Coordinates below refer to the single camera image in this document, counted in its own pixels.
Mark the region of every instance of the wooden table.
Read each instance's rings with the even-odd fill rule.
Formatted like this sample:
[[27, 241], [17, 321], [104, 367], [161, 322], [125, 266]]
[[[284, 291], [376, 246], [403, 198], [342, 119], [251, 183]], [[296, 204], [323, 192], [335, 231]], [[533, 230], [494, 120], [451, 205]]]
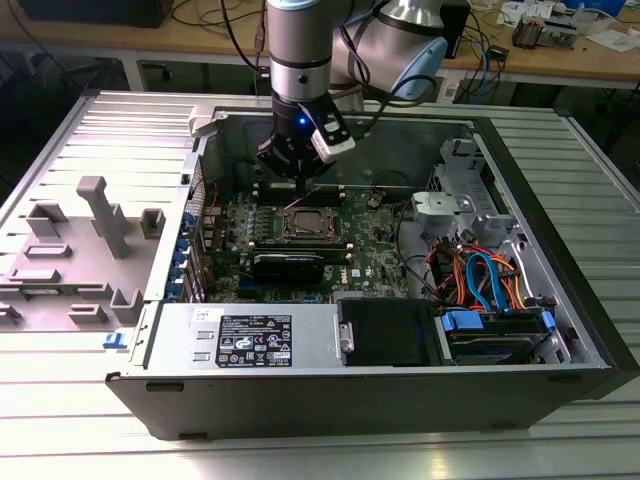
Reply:
[[[38, 47], [21, 31], [9, 13], [7, 0], [0, 0], [0, 49], [38, 52]], [[230, 12], [231, 18], [259, 10], [260, 0], [249, 0]], [[181, 61], [209, 64], [240, 64], [233, 45], [220, 29], [220, 34], [198, 27], [182, 25], [167, 18], [158, 29], [126, 26], [88, 25], [62, 22], [34, 22], [21, 9], [18, 15], [25, 27], [54, 54], [117, 58], [122, 61], [132, 90], [145, 90], [140, 64], [146, 61]], [[195, 22], [192, 5], [178, 12], [180, 18]], [[573, 85], [602, 88], [633, 88], [640, 80], [640, 49], [617, 53], [584, 37], [573, 50], [537, 48], [523, 50], [511, 45], [512, 29], [497, 26], [497, 12], [478, 12], [481, 29], [492, 43], [510, 50], [502, 79], [515, 82]], [[259, 15], [233, 23], [243, 50], [253, 52], [254, 35]], [[624, 21], [637, 21], [640, 12], [624, 9]], [[619, 24], [622, 29], [628, 25]], [[455, 59], [445, 60], [438, 73], [445, 78], [440, 101], [450, 101], [458, 83], [478, 68], [471, 44], [463, 42]]]

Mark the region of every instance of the blue tab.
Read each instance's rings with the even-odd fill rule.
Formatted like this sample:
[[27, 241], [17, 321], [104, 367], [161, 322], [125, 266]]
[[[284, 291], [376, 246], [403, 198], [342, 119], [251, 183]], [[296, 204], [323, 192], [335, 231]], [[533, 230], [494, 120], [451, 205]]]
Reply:
[[442, 316], [445, 332], [451, 330], [483, 330], [484, 324], [478, 312], [471, 310], [451, 310]]
[[447, 312], [442, 316], [442, 324], [444, 325], [445, 332], [450, 332], [455, 328], [455, 323], [453, 322], [451, 312]]
[[544, 320], [547, 330], [553, 330], [556, 327], [556, 321], [551, 312], [542, 312], [542, 320]]
[[480, 318], [480, 314], [478, 312], [457, 310], [452, 313], [453, 313], [453, 318], [455, 319], [455, 322], [456, 322], [456, 327], [458, 327], [458, 329], [464, 329], [464, 330], [484, 329], [482, 318]]
[[125, 336], [120, 332], [111, 332], [107, 335], [107, 338], [102, 343], [102, 348], [105, 350], [109, 349], [123, 349], [127, 348], [127, 345], [124, 343]]

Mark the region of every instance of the power supply label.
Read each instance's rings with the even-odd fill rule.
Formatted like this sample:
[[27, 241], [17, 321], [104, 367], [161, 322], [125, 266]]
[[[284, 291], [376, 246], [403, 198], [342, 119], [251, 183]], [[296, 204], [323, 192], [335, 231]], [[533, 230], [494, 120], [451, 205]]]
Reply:
[[291, 315], [223, 315], [216, 364], [220, 368], [290, 367]]

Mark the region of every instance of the aluminum extrusion table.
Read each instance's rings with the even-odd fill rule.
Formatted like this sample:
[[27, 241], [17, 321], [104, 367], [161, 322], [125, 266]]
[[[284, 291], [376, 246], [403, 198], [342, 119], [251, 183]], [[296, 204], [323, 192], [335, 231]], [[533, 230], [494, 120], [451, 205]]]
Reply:
[[[268, 99], [103, 92], [81, 98], [0, 209], [0, 273], [30, 231], [35, 201], [89, 216], [82, 175], [104, 175], [125, 214], [166, 207], [191, 150], [193, 106]], [[377, 107], [368, 106], [371, 110]], [[414, 113], [490, 118], [636, 359], [640, 196], [571, 118], [552, 110], [430, 105]], [[3, 478], [638, 478], [640, 380], [570, 404], [528, 431], [163, 442], [104, 385], [124, 356], [103, 333], [0, 334]]]

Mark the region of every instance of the workbench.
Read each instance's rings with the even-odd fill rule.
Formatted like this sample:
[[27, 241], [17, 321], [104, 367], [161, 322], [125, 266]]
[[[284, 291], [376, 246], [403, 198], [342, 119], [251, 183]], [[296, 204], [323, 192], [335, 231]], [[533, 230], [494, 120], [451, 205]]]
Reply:
[[[131, 92], [81, 97], [0, 209], [0, 274], [26, 240], [24, 216], [36, 201], [91, 215], [75, 193], [82, 175], [103, 175], [110, 200], [127, 216], [145, 208], [169, 211], [193, 148], [189, 114], [212, 102], [268, 108], [270, 99]], [[429, 105], [409, 113], [492, 121], [640, 360], [640, 196], [579, 124], [550, 109]], [[639, 380], [604, 400], [563, 407], [526, 431], [163, 442], [104, 385], [105, 372], [128, 357], [105, 353], [104, 339], [95, 331], [0, 334], [3, 478], [45, 472], [70, 479], [144, 472], [184, 480], [640, 474]]]
[[[260, 2], [251, 0], [233, 10], [231, 18], [259, 10]], [[124, 66], [132, 91], [144, 91], [146, 85], [142, 61], [176, 61], [202, 64], [241, 64], [231, 42], [223, 34], [182, 25], [168, 17], [158, 29], [126, 26], [88, 25], [61, 22], [34, 22], [18, 15], [25, 27], [52, 54], [116, 58]], [[180, 18], [196, 22], [193, 6], [179, 11]], [[501, 78], [504, 81], [571, 85], [600, 88], [633, 88], [640, 80], [640, 49], [617, 53], [580, 37], [573, 50], [537, 48], [523, 50], [511, 45], [513, 29], [497, 26], [497, 12], [477, 12], [481, 29], [492, 43], [508, 48], [511, 53]], [[624, 21], [640, 23], [640, 11], [624, 9]], [[233, 23], [238, 41], [247, 53], [253, 52], [259, 15]], [[5, 2], [0, 4], [0, 50], [39, 53], [20, 30]], [[445, 82], [439, 102], [451, 102], [460, 81], [470, 78], [479, 62], [469, 42], [462, 42], [455, 59], [445, 60], [439, 77]], [[492, 70], [497, 70], [495, 63]]]

